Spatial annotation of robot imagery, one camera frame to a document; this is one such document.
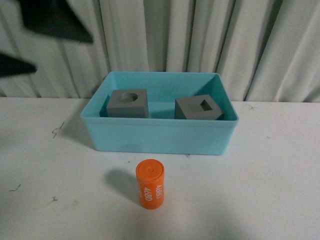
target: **gray cube with round hole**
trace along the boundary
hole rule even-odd
[[[208,94],[175,99],[175,119],[222,120],[223,117],[223,111]]]
[[[111,118],[148,118],[147,89],[114,90],[106,106]]]

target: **plastic bin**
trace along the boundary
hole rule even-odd
[[[113,90],[147,89],[149,118],[107,116]],[[174,119],[175,99],[209,94],[224,120]],[[98,151],[222,155],[238,116],[217,73],[110,72],[81,118]]]

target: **orange can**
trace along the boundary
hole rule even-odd
[[[156,209],[165,199],[165,167],[156,159],[143,160],[136,166],[136,180],[140,190],[140,204],[145,209]]]

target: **curtain fold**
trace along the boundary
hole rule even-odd
[[[320,102],[320,2],[284,1],[248,101]]]
[[[90,98],[110,71],[217,72],[233,101],[320,102],[320,1],[67,0],[93,44],[23,27],[0,2],[0,51],[37,65],[0,96]]]

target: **gray block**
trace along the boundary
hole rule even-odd
[[[148,118],[147,89],[114,90],[106,106],[111,118]]]
[[[208,94],[175,99],[175,119],[221,120],[223,117],[223,111]]]

